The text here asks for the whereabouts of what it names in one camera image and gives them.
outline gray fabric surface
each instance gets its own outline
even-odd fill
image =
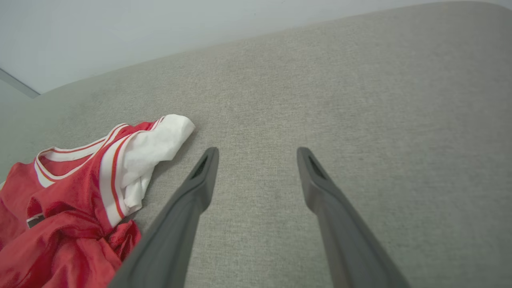
[[[168,113],[197,126],[155,169],[147,229],[220,149],[187,287],[329,287],[295,149],[309,147],[414,287],[512,285],[512,12],[445,3],[173,55],[0,113],[0,177],[49,146]]]

